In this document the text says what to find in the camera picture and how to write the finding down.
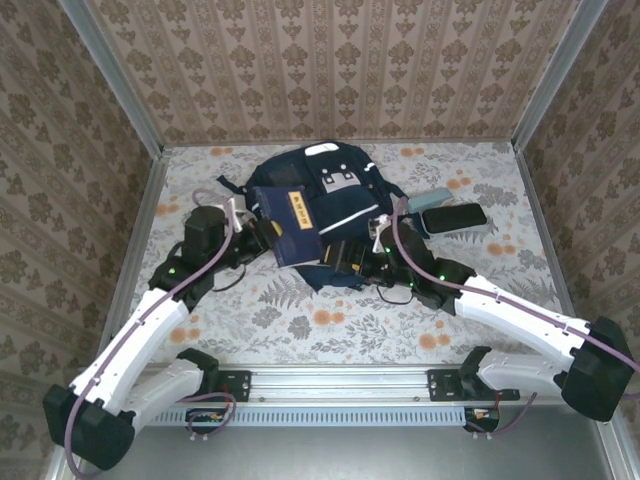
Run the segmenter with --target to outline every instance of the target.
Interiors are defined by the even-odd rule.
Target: table surface
[[[409,196],[449,187],[457,203],[478,202],[490,217],[487,232],[451,234],[429,241],[436,256],[475,268],[502,288],[560,311],[556,288],[511,145],[423,143],[360,145],[382,175]],[[170,248],[182,240],[193,208],[191,192],[212,188],[211,203],[230,195],[215,178],[244,184],[254,168],[295,145],[182,147],[174,150],[155,212],[133,305]],[[231,283],[237,271],[216,276]],[[401,288],[385,293],[402,301]],[[459,363],[477,345],[526,351],[517,341],[478,322],[434,312],[414,300],[383,302],[375,288],[362,292],[325,287],[313,293],[295,270],[277,268],[268,252],[247,267],[245,279],[224,293],[209,293],[175,328],[152,361],[165,363],[187,347],[234,364]]]

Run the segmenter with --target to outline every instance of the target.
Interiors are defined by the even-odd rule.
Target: sticker
[[[300,230],[307,230],[309,228],[313,228],[313,224],[311,223],[311,217],[309,216],[309,211],[307,210],[307,206],[304,203],[304,199],[302,198],[302,193],[300,192],[289,192],[289,200],[291,200],[291,205],[293,205],[293,211],[298,218],[298,224],[300,225]]]

